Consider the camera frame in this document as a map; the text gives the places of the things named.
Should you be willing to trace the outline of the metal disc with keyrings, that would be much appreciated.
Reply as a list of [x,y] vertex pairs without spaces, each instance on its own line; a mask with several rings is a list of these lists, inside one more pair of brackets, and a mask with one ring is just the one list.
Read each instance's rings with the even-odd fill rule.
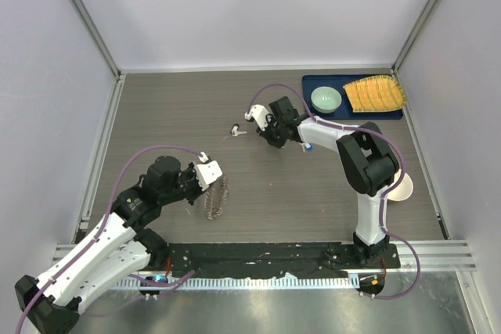
[[229,196],[228,178],[223,175],[210,185],[204,194],[204,212],[208,220],[219,218]]

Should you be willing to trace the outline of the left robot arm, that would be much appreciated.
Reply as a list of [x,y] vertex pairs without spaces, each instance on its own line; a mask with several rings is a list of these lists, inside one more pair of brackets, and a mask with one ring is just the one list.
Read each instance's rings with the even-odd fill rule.
[[64,258],[15,284],[22,318],[40,333],[68,333],[116,282],[144,268],[161,269],[168,244],[149,223],[168,204],[193,204],[221,176],[218,163],[206,154],[185,170],[172,156],[156,158],[135,185],[112,195],[103,218]]

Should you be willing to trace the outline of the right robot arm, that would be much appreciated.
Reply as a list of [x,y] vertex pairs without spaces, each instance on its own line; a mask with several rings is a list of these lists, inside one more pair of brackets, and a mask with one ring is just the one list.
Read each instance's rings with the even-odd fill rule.
[[400,169],[378,126],[372,122],[348,126],[300,114],[286,96],[270,103],[269,108],[251,106],[245,119],[255,122],[257,133],[277,149],[291,141],[304,149],[317,145],[338,154],[344,176],[357,194],[353,256],[364,268],[378,262],[390,240],[386,227],[387,190]]

